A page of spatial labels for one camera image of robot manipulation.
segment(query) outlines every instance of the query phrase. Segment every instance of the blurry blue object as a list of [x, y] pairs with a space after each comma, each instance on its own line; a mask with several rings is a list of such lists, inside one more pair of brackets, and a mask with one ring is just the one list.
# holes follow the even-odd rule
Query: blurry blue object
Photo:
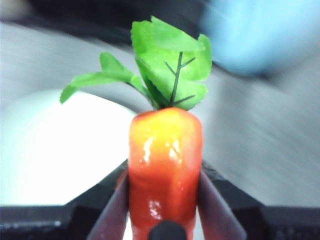
[[239, 75], [291, 67], [320, 50], [320, 0], [209, 0], [212, 60]]

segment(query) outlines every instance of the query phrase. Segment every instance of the white round object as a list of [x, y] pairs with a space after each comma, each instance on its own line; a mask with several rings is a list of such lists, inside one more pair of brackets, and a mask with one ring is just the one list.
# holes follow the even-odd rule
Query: white round object
[[135, 113], [84, 92], [41, 91], [1, 113], [1, 205], [64, 205], [128, 157]]

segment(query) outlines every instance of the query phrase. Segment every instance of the dark green stem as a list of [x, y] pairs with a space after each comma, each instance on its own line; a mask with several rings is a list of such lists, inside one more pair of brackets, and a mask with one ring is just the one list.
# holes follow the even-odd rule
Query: dark green stem
[[187, 96], [187, 97], [184, 97], [184, 98], [182, 98], [182, 99], [180, 99], [180, 100], [178, 100], [178, 101], [175, 101], [174, 103], [173, 103], [173, 105], [175, 106], [175, 105], [178, 105], [178, 104], [180, 104], [180, 103], [182, 103], [182, 102], [184, 102], [184, 101], [186, 101], [186, 100], [188, 100], [188, 99], [191, 99], [191, 98], [193, 98], [193, 97], [195, 97], [196, 95], [190, 95], [190, 96]]
[[176, 75], [175, 71], [172, 69], [172, 67], [169, 65], [169, 63], [167, 63], [166, 61], [164, 61], [165, 65], [170, 69], [170, 71], [172, 72], [173, 75]]
[[172, 90], [172, 94], [171, 94], [171, 98], [170, 98], [170, 105], [171, 105], [171, 106], [174, 105], [175, 97], [176, 97], [176, 93], [177, 93], [179, 75], [180, 75], [180, 70], [181, 70], [182, 55], [183, 55], [183, 52], [181, 51], [181, 52], [179, 53], [178, 65], [177, 65], [177, 67], [176, 67], [174, 85], [173, 85], [173, 90]]
[[193, 60], [195, 60], [196, 57], [191, 58], [190, 60], [186, 61], [184, 64], [181, 65], [181, 68], [187, 66], [189, 63], [191, 63]]

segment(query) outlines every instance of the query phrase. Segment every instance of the artificial leaf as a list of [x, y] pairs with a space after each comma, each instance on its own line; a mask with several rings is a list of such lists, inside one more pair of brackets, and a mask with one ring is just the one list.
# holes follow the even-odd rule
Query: artificial leaf
[[[137, 57], [143, 62], [143, 67], [138, 64], [141, 74], [147, 75], [148, 80], [169, 100], [174, 88], [180, 51], [159, 47], [154, 39], [153, 27], [153, 23], [149, 21], [134, 22], [131, 29], [132, 46]], [[200, 35], [195, 41], [201, 43], [204, 50], [183, 52], [181, 63], [192, 61], [180, 69], [174, 98], [176, 102], [195, 95], [177, 105], [186, 110], [194, 107], [205, 96], [206, 87], [193, 81], [207, 78], [212, 67], [209, 39]]]
[[139, 67], [141, 75], [143, 77], [144, 83], [148, 88], [150, 95], [152, 96], [153, 101], [155, 102], [153, 105], [156, 109], [165, 108], [168, 106], [169, 101], [163, 96], [163, 94], [157, 89], [157, 87], [149, 80], [149, 70], [145, 68], [145, 64], [138, 57], [135, 58], [135, 62]]
[[136, 88], [140, 93], [150, 98], [150, 93], [142, 84], [141, 78], [123, 66], [114, 56], [108, 52], [100, 54], [100, 64], [102, 71], [78, 75], [73, 78], [62, 91], [60, 102], [64, 103], [77, 90], [82, 87], [109, 84], [114, 82], [124, 82]]
[[160, 48], [179, 52], [201, 51], [204, 45], [184, 31], [156, 18], [151, 17], [153, 38]]

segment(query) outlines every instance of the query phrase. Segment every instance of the black rubber tip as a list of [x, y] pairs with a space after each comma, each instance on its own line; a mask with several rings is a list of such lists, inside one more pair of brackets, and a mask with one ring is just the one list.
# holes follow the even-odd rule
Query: black rubber tip
[[187, 234], [178, 223], [165, 220], [151, 229], [148, 240], [187, 240]]

